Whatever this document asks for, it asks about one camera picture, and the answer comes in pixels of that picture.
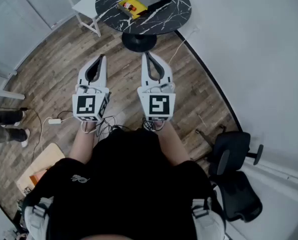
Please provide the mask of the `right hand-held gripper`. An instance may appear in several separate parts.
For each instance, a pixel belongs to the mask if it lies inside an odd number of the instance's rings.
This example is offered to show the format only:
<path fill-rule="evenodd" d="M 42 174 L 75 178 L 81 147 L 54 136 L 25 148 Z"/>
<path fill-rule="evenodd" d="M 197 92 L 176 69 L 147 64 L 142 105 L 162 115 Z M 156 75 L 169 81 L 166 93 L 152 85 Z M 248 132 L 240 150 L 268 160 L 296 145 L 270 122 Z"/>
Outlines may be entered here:
<path fill-rule="evenodd" d="M 160 85 L 150 85 L 153 81 Z M 137 92 L 146 121 L 171 120 L 176 93 L 169 64 L 153 52 L 144 52 L 141 63 L 141 84 Z"/>

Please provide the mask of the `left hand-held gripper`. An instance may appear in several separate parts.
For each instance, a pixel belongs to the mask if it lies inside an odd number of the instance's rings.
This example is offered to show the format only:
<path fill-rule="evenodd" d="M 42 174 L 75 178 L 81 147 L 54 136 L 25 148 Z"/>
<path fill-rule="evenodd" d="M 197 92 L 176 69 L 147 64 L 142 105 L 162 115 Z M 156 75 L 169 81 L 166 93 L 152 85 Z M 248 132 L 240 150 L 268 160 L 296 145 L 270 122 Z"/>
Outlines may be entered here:
<path fill-rule="evenodd" d="M 73 115 L 81 122 L 100 122 L 111 92 L 106 87 L 107 58 L 104 54 L 88 61 L 79 71 L 76 93 L 72 95 Z"/>

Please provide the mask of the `person's black t-shirt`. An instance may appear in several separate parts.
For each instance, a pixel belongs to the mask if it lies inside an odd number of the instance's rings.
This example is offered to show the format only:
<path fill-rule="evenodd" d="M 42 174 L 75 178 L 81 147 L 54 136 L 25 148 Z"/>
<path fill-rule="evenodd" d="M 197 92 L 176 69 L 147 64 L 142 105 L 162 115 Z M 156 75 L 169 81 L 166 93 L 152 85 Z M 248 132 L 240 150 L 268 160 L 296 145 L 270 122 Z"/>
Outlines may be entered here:
<path fill-rule="evenodd" d="M 83 164 L 63 158 L 25 197 L 34 240 L 224 240 L 225 219 L 205 171 L 173 166 L 158 135 L 114 130 Z"/>

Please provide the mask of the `black office chair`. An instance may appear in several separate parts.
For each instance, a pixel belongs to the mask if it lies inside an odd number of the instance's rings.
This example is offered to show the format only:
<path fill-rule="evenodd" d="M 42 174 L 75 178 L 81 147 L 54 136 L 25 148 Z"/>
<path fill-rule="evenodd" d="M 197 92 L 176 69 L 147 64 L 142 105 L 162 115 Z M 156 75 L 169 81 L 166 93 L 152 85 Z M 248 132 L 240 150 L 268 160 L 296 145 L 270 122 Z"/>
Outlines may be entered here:
<path fill-rule="evenodd" d="M 261 158 L 263 145 L 259 146 L 256 153 L 251 153 L 250 140 L 251 136 L 246 132 L 222 132 L 216 137 L 212 151 L 207 155 L 210 180 L 219 187 L 224 216 L 229 222 L 251 222 L 263 209 L 246 174 L 240 170 L 246 158 L 254 159 L 254 165 Z"/>

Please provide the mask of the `round black marble table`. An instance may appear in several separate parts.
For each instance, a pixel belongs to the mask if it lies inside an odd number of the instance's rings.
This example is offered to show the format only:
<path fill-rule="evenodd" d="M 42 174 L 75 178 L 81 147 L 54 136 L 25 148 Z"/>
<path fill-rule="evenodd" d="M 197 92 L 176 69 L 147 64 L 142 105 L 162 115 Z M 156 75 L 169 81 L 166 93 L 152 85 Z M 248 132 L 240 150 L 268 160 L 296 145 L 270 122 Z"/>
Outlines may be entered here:
<path fill-rule="evenodd" d="M 132 19 L 118 8 L 122 0 L 96 0 L 96 12 L 107 26 L 122 33 L 123 45 L 137 53 L 151 50 L 157 36 L 174 32 L 191 16 L 189 0 L 171 0 L 162 7 Z"/>

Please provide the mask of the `person's left forearm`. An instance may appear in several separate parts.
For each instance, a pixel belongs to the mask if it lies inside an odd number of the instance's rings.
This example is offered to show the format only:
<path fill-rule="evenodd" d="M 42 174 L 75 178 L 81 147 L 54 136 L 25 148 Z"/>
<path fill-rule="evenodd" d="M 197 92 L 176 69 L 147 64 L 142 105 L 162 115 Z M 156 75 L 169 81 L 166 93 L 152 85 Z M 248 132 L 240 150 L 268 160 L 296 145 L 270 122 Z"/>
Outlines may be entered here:
<path fill-rule="evenodd" d="M 93 148 L 98 143 L 95 129 L 96 122 L 82 122 L 69 153 L 69 158 L 83 164 L 86 164 L 91 159 Z"/>

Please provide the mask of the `cardboard box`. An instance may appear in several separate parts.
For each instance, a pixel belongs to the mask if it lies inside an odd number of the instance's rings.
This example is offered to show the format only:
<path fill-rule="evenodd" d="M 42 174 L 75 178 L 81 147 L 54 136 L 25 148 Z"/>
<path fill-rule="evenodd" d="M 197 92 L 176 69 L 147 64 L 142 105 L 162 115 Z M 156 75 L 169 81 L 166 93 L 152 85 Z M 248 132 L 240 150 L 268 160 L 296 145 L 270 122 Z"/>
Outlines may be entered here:
<path fill-rule="evenodd" d="M 26 196 L 35 187 L 32 178 L 35 175 L 41 176 L 42 172 L 53 166 L 57 161 L 63 159 L 65 156 L 60 148 L 55 144 L 49 144 L 30 164 L 30 166 L 24 171 L 24 173 L 17 180 L 17 187 L 23 196 Z"/>

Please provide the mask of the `yellow box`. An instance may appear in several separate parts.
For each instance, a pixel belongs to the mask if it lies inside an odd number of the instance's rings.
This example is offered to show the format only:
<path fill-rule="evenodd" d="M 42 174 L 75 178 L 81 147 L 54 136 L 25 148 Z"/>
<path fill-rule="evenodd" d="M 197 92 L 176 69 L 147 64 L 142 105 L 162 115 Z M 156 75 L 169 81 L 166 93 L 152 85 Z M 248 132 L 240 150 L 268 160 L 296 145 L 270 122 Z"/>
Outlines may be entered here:
<path fill-rule="evenodd" d="M 136 11 L 128 11 L 127 9 L 123 8 L 123 3 L 128 2 L 136 7 Z M 122 0 L 118 2 L 117 7 L 128 17 L 132 18 L 133 20 L 139 18 L 140 16 L 144 15 L 148 8 L 140 3 L 138 0 Z"/>

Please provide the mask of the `person's right forearm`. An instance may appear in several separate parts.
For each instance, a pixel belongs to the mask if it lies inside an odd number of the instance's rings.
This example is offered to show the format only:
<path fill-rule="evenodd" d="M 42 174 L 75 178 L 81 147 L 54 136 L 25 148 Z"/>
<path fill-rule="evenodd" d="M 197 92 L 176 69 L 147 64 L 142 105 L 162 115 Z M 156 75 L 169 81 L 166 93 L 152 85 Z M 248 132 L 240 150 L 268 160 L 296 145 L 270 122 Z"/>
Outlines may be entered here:
<path fill-rule="evenodd" d="M 188 152 L 169 121 L 156 134 L 158 135 L 162 152 L 173 166 L 190 160 Z"/>

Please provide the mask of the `white chair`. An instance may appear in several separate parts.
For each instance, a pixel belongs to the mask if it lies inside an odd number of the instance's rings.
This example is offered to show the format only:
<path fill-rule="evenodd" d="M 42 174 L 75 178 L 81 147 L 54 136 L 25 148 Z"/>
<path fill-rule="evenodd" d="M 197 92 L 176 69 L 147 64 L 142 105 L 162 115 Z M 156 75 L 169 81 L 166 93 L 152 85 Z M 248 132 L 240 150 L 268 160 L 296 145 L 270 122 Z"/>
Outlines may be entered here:
<path fill-rule="evenodd" d="M 79 21 L 80 26 L 85 27 L 95 33 L 98 37 L 101 37 L 101 32 L 98 26 L 99 16 L 96 12 L 95 2 L 96 0 L 80 0 L 77 3 L 73 3 L 72 0 L 68 0 L 76 18 Z M 86 16 L 91 19 L 90 24 L 86 24 L 81 20 L 80 15 Z"/>

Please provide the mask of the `white desk frame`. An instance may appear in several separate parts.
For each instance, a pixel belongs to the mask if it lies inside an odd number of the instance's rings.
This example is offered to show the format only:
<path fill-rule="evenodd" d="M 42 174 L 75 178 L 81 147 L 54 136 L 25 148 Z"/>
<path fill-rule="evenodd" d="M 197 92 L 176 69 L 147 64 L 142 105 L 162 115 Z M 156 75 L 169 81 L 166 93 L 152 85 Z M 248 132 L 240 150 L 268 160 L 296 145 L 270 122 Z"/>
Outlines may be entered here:
<path fill-rule="evenodd" d="M 26 98 L 24 94 L 4 90 L 11 77 L 16 76 L 17 74 L 18 72 L 16 69 L 13 69 L 0 62 L 0 78 L 4 80 L 3 83 L 0 83 L 0 97 L 16 100 L 24 100 Z"/>

